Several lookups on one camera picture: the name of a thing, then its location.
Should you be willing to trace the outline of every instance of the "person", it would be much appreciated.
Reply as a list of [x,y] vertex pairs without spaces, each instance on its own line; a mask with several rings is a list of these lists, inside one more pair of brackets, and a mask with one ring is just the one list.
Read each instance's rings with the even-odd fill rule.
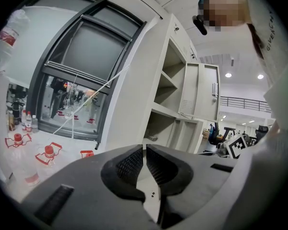
[[199,0],[204,25],[219,29],[247,24],[271,87],[264,95],[280,128],[288,129],[288,34],[265,0]]
[[211,139],[212,139],[214,132],[215,132],[215,128],[213,127],[212,124],[210,124],[210,129],[209,129],[209,133],[210,133],[210,134],[209,134],[208,140],[211,140]]
[[67,91],[67,82],[64,81],[63,79],[56,78],[54,77],[51,85],[51,88],[53,88],[53,93],[51,97],[51,102],[50,102],[50,108],[53,104],[53,108],[51,111],[51,116],[50,118],[54,118],[54,116],[57,113],[57,110],[63,109],[63,101],[66,96],[66,91]]

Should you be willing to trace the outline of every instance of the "glass pane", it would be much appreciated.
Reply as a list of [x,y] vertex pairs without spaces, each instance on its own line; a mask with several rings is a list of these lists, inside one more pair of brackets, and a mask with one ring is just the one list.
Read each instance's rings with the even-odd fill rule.
[[104,22],[115,26],[116,28],[120,29],[131,37],[139,29],[139,26],[132,20],[128,19],[128,17],[108,8],[102,9],[101,11],[94,14],[93,17],[96,17]]
[[[94,93],[94,90],[78,84],[48,76],[40,119],[60,127],[71,116],[71,112],[76,111]],[[75,114],[75,132],[97,134],[105,97],[105,94],[98,93]],[[64,127],[71,129],[72,120]]]
[[62,64],[107,80],[126,42],[83,23],[72,39]]
[[56,7],[66,10],[80,11],[90,5],[86,0],[39,0],[34,6]]

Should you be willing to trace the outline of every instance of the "red bottle cap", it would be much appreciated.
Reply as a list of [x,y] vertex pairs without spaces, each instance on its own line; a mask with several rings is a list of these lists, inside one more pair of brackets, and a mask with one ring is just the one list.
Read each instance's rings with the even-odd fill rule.
[[45,146],[45,153],[47,155],[53,155],[54,154],[53,147],[52,146]]
[[14,141],[17,141],[17,142],[22,141],[21,134],[15,134],[14,135]]

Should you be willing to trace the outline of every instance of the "hair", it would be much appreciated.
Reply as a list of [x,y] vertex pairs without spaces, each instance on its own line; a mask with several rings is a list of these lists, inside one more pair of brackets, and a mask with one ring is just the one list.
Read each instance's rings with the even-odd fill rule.
[[[203,11],[204,11],[204,1],[201,1],[201,0],[198,1],[198,8],[200,10],[203,10]],[[204,15],[202,15],[202,17],[203,17],[203,20],[209,21],[209,18],[207,18],[207,16],[204,17]],[[214,26],[215,22],[209,21],[209,25],[210,26]],[[261,52],[261,49],[264,47],[264,44],[263,44],[262,40],[260,39],[260,37],[258,36],[258,34],[256,32],[256,29],[253,26],[253,24],[247,24],[247,25],[248,25],[249,30],[250,30],[251,35],[252,35],[252,41],[253,41],[253,45],[254,45],[255,51],[257,53],[257,56],[259,58],[263,59],[264,56],[263,56],[263,54]]]

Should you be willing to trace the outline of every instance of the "window frame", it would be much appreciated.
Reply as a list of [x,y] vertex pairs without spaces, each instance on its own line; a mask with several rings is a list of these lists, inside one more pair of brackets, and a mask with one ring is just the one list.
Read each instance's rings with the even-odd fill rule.
[[[19,6],[21,7],[32,6],[37,1],[39,0],[25,0]],[[98,79],[97,77],[94,78],[92,75],[83,73],[76,69],[69,69],[68,66],[49,61],[50,56],[52,55],[53,51],[55,50],[57,45],[60,43],[60,41],[64,38],[64,36],[75,25],[77,25],[77,23],[79,23],[80,21],[85,21],[87,23],[93,23],[93,24],[97,24],[98,26],[102,26],[108,32],[114,33],[117,37],[126,40],[127,43],[125,47],[123,48],[121,54],[119,55],[117,62],[114,65],[109,75],[109,78],[108,78],[109,80],[110,78],[115,76],[117,72],[119,72],[122,69],[127,59],[128,54],[132,46],[134,45],[134,42],[136,41],[137,37],[139,36],[140,32],[143,30],[146,24],[146,22],[142,22],[140,19],[138,19],[136,16],[134,16],[130,12],[126,11],[122,7],[112,2],[109,2],[108,0],[88,0],[88,1],[91,1],[92,4],[85,7],[84,9],[79,11],[76,15],[74,15],[52,38],[51,42],[48,44],[47,48],[44,50],[35,68],[35,71],[33,73],[33,76],[30,82],[30,87],[28,90],[27,110],[31,110],[31,113],[36,114],[37,118],[39,119],[39,129],[41,129],[42,131],[53,133],[57,129],[55,125],[42,121],[40,118],[41,111],[42,111],[42,101],[44,97],[44,91],[45,91],[45,86],[46,86],[48,75],[59,77],[59,78],[73,82],[74,77],[78,73],[78,76],[80,77],[77,77],[75,84],[82,85],[92,90],[97,90],[98,86],[101,87],[104,83],[107,82],[107,81]],[[118,28],[115,28],[114,26],[104,21],[101,21],[97,18],[92,17],[95,13],[97,13],[103,8],[111,8],[112,10],[119,12],[123,16],[126,16],[133,23],[136,23],[139,26],[139,29],[136,31],[133,37],[126,35],[124,32],[122,32]],[[115,79],[109,86],[106,86],[102,91],[103,93],[106,93],[107,96],[105,98],[102,111],[100,113],[100,118],[99,118],[99,122],[97,125],[97,134],[74,132],[75,139],[95,140],[98,143],[100,143],[101,137],[102,137],[102,131],[104,127],[104,122],[107,116],[108,108],[110,105],[110,101],[111,101],[117,80],[118,79]],[[71,137],[71,132],[72,132],[71,129],[64,127],[61,130],[59,130],[57,134],[60,136],[64,136],[64,137]]]

